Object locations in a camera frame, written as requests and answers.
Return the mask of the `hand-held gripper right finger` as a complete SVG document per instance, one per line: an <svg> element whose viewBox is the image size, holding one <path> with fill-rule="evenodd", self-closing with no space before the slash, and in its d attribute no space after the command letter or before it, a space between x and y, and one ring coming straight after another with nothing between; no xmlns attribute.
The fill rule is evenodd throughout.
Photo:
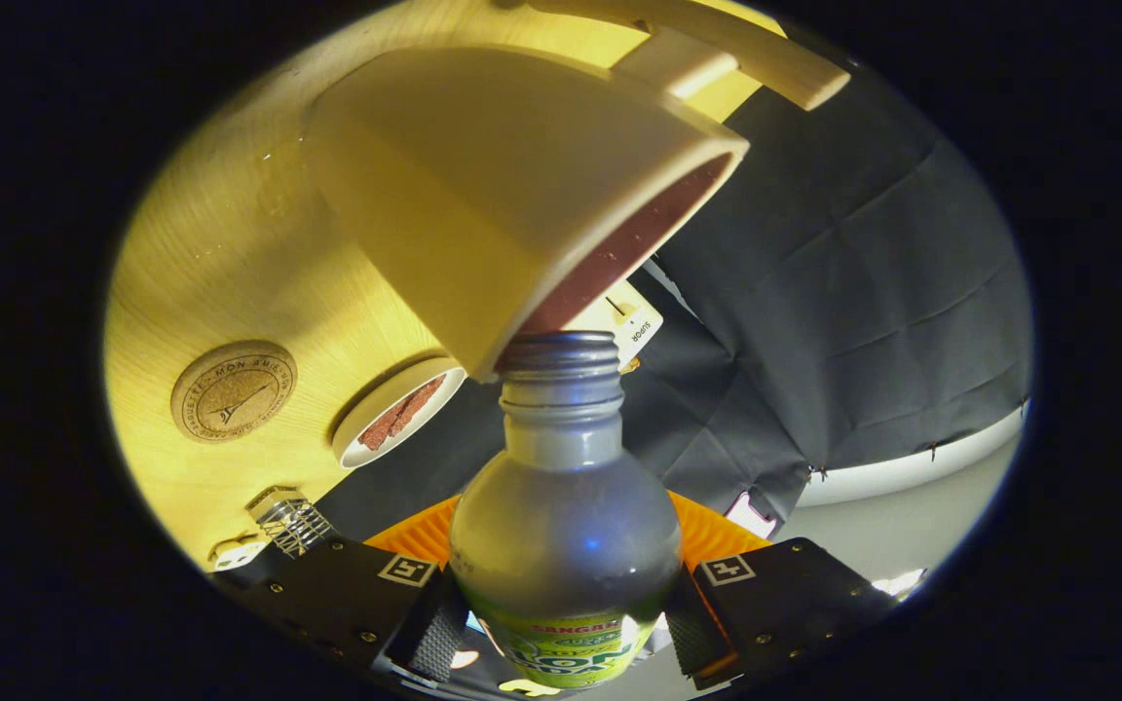
<svg viewBox="0 0 1122 701"><path fill-rule="evenodd" d="M668 631L695 688L766 682L872 629L894 594L804 537L771 544L678 494L683 569Z"/></svg>

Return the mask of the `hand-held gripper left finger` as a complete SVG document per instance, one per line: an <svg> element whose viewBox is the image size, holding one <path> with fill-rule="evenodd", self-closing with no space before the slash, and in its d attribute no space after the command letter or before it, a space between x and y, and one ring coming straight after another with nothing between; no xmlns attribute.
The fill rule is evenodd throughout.
<svg viewBox="0 0 1122 701"><path fill-rule="evenodd" d="M304 496L259 496L246 513L283 563L246 584L222 584L222 593L347 667L440 686L470 611L448 569L456 505L447 498L357 541Z"/></svg>

